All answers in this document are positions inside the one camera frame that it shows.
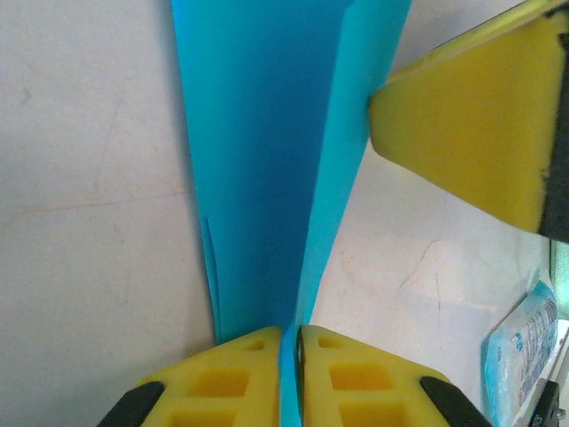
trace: yellow foam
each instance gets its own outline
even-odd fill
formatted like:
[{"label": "yellow foam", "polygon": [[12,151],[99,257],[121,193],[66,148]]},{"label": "yellow foam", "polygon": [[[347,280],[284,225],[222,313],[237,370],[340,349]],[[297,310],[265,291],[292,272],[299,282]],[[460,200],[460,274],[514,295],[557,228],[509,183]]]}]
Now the yellow foam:
[{"label": "yellow foam", "polygon": [[565,65],[562,0],[531,0],[396,73],[372,98],[372,144],[523,230],[539,228]]},{"label": "yellow foam", "polygon": [[446,427],[420,386],[437,371],[319,326],[303,326],[305,427]]},{"label": "yellow foam", "polygon": [[144,378],[165,390],[142,427],[277,427],[280,336],[267,327]]}]

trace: yellow sponge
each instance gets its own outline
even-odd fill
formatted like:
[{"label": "yellow sponge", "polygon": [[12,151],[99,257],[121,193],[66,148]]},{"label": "yellow sponge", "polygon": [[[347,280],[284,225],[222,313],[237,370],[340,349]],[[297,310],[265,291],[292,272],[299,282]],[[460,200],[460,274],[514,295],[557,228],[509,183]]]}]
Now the yellow sponge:
[{"label": "yellow sponge", "polygon": [[374,149],[540,230],[569,29],[566,13],[546,12],[564,3],[527,1],[396,73],[371,101]]},{"label": "yellow sponge", "polygon": [[143,379],[165,389],[142,427],[277,427],[280,336],[267,327]]},{"label": "yellow sponge", "polygon": [[305,427],[448,426],[420,386],[437,371],[319,326],[303,326]]}]

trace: plastic bag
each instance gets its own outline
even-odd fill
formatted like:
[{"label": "plastic bag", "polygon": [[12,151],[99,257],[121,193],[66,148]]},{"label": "plastic bag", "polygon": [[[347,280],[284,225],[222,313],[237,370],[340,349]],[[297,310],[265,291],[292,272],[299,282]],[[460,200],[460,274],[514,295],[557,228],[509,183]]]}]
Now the plastic bag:
[{"label": "plastic bag", "polygon": [[548,363],[557,340],[557,303],[547,276],[490,334],[485,385],[495,427],[509,427]]}]

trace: blue plastic sheet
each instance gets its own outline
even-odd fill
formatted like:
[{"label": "blue plastic sheet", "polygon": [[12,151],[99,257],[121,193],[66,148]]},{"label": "blue plastic sheet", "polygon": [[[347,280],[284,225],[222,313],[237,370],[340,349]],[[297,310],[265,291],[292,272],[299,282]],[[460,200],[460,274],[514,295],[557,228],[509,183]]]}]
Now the blue plastic sheet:
[{"label": "blue plastic sheet", "polygon": [[308,323],[410,0],[172,0],[218,342]]}]

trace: white surface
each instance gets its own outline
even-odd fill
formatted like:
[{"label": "white surface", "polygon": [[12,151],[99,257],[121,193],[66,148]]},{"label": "white surface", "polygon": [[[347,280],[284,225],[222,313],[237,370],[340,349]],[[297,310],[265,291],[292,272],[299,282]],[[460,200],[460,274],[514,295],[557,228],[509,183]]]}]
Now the white surface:
[{"label": "white surface", "polygon": [[[417,0],[401,65],[512,5]],[[95,425],[211,345],[172,17],[161,0],[0,3],[0,414]],[[479,344],[546,242],[367,153],[315,322],[479,397]]]}]

